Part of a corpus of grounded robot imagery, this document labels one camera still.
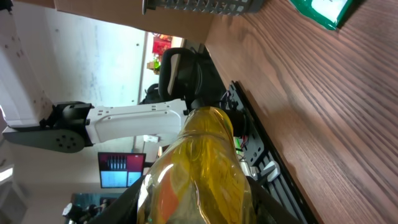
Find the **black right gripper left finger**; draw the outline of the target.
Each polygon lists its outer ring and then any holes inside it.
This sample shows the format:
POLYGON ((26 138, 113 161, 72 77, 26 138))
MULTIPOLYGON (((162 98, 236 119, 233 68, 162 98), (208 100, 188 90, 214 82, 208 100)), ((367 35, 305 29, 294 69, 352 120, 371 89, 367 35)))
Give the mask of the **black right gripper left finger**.
POLYGON ((136 224, 139 191, 144 179, 145 176, 141 176, 108 208, 90 220, 88 224, 136 224))

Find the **green 3M product package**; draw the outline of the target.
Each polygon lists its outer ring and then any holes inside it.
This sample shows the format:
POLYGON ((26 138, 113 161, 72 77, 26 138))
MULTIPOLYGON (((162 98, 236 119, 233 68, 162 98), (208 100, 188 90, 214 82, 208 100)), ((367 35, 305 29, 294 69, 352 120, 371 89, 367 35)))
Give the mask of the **green 3M product package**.
POLYGON ((296 10, 328 30, 336 30, 353 0, 290 0, 296 10))

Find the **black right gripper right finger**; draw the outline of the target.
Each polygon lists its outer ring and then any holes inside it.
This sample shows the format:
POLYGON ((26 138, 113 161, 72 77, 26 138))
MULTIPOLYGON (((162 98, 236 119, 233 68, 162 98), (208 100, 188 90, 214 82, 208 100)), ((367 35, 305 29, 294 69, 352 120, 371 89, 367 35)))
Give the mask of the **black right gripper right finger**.
POLYGON ((252 195, 257 224, 300 224, 277 200, 271 197, 252 177, 246 177, 252 195))

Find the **yellow dish soap bottle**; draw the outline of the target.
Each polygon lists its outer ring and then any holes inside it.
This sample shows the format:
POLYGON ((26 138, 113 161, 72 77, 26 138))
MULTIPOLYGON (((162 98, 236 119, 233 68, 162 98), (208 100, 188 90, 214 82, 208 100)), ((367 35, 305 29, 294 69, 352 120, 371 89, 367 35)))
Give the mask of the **yellow dish soap bottle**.
POLYGON ((148 170, 138 223, 256 223, 249 182, 239 165, 233 126, 218 108, 192 111, 148 170))

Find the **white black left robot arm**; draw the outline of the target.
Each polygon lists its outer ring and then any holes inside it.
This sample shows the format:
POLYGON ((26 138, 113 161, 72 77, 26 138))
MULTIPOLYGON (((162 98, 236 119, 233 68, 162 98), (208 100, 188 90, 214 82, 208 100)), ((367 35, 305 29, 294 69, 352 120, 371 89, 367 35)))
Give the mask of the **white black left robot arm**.
POLYGON ((48 119, 28 128, 7 127, 2 135, 14 144, 62 153, 113 139, 179 133, 188 115, 186 103, 173 101, 123 107, 64 103, 48 119))

